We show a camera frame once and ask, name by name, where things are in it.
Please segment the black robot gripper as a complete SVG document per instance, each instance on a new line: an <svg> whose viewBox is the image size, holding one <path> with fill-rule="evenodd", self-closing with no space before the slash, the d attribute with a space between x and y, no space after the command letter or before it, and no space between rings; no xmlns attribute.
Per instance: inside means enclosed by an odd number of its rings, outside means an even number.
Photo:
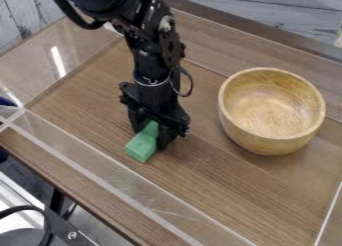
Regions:
<svg viewBox="0 0 342 246"><path fill-rule="evenodd" d="M123 82L119 89L134 132L140 133L152 120L158 122L157 145L165 150L177 136L186 136L190 126L190 117L178 101L181 74L173 72L162 81L153 81L134 72L134 82Z"/></svg>

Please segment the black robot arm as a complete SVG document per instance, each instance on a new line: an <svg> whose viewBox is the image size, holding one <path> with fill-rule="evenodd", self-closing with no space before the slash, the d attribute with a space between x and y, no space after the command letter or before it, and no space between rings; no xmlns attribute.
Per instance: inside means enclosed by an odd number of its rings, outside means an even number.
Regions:
<svg viewBox="0 0 342 246"><path fill-rule="evenodd" d="M123 35L134 57L133 82L119 84L135 132L158 123L157 147L165 149L190 130L190 116L180 99L181 66L186 45L181 41L172 8L164 0L54 0L70 20L86 30L111 24Z"/></svg>

